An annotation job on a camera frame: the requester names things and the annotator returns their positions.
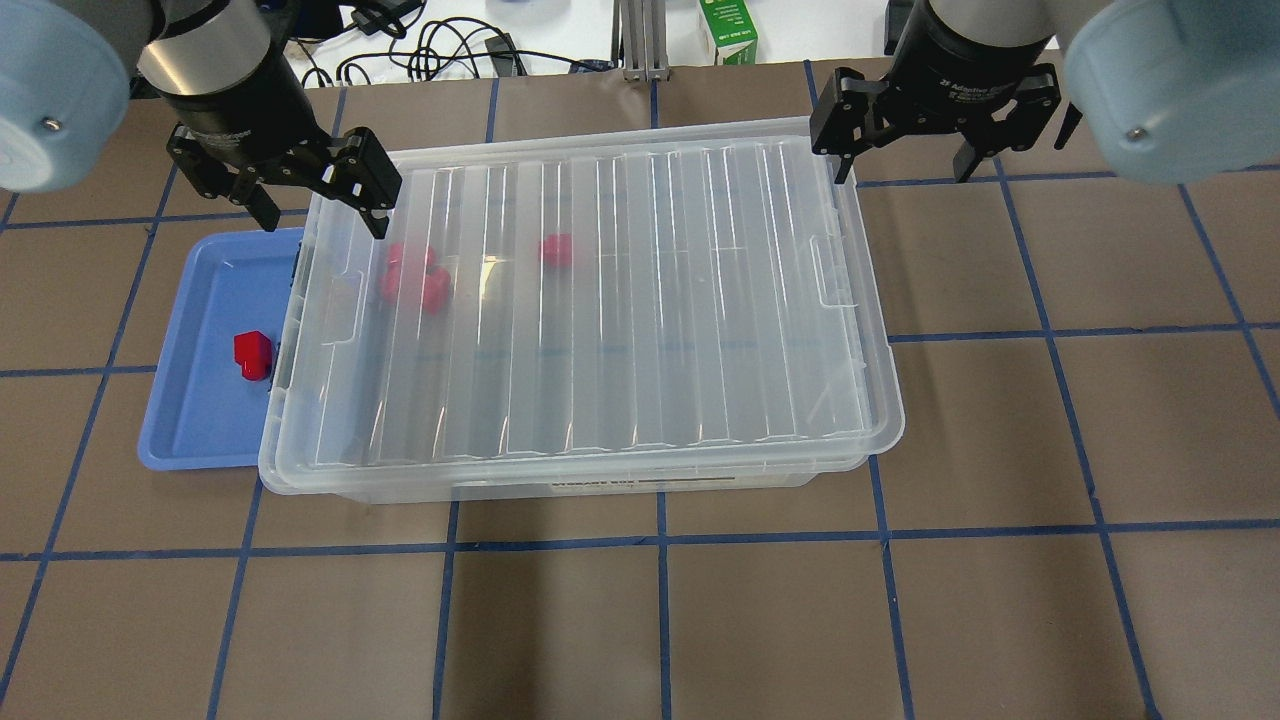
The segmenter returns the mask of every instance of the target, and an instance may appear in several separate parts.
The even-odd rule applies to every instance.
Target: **clear plastic storage box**
[[[392,154],[316,199],[259,466],[365,502],[803,484],[902,404],[854,183],[804,118]]]

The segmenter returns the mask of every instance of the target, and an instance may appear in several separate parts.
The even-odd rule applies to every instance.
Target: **black cable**
[[[355,63],[349,63],[346,68],[343,68],[342,82],[344,85],[355,85],[355,82],[352,82],[352,79],[351,79],[351,70],[352,69],[357,69],[357,70],[360,70],[360,74],[365,76],[365,85],[374,85],[374,81],[369,78],[369,73],[365,70],[365,68],[361,68],[360,65],[357,65]]]
[[[374,0],[346,0],[347,5],[351,5],[356,10],[365,13],[374,26],[383,31],[384,33],[394,37],[396,40],[402,40],[408,36],[408,28],[401,22],[398,17],[392,14],[392,12],[385,6],[375,3]]]
[[[570,65],[573,65],[573,67],[577,67],[577,68],[582,68],[582,69],[585,69],[588,72],[593,72],[593,73],[594,72],[599,72],[595,67],[589,65],[589,64],[586,64],[586,63],[584,63],[581,60],[575,60],[572,58],[566,58],[563,55],[554,55],[552,53],[539,53],[536,50],[499,50],[498,53],[471,53],[471,54],[467,54],[467,55],[457,55],[457,56],[453,56],[452,59],[454,59],[454,60],[470,60],[470,59],[474,59],[474,58],[493,58],[494,55],[499,55],[499,56],[502,56],[502,55],[511,55],[513,53],[517,54],[517,55],[530,55],[532,58],[547,58],[549,60],[558,60],[561,63],[568,63]],[[416,51],[415,53],[392,53],[390,55],[394,55],[397,58],[412,58],[412,56],[417,55],[417,53]],[[387,58],[387,56],[388,56],[387,53],[361,53],[358,55],[352,55],[351,58],[347,58],[346,60],[343,60],[339,64],[339,68],[343,67],[343,65],[351,64],[355,60],[364,60],[364,59],[369,59],[369,58]]]
[[[302,50],[302,54],[306,55],[307,60],[311,63],[311,69],[308,69],[307,72],[302,73],[302,87],[307,86],[307,78],[311,77],[311,73],[316,74],[316,82],[320,85],[320,87],[325,87],[325,82],[328,82],[332,86],[333,85],[333,76],[330,76],[329,73],[326,73],[319,64],[316,64],[316,59],[311,56],[311,51],[307,50],[306,45],[303,45],[301,42],[298,42],[297,45],[298,45],[298,49]]]

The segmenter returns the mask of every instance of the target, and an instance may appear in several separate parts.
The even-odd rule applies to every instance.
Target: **red object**
[[[404,243],[393,242],[387,247],[387,272],[383,273],[381,279],[378,281],[378,292],[383,296],[387,302],[396,302],[396,297],[399,295],[399,279],[401,279],[401,266],[404,263]],[[430,245],[426,246],[426,270],[431,272],[435,266],[435,250]]]
[[[422,310],[435,315],[444,307],[444,302],[449,299],[451,279],[449,272],[444,268],[436,268],[426,274],[422,282]]]
[[[259,331],[236,336],[236,364],[246,380],[265,380],[271,370],[271,340]]]
[[[567,232],[547,236],[540,243],[543,264],[553,268],[568,268],[573,264],[573,240]]]

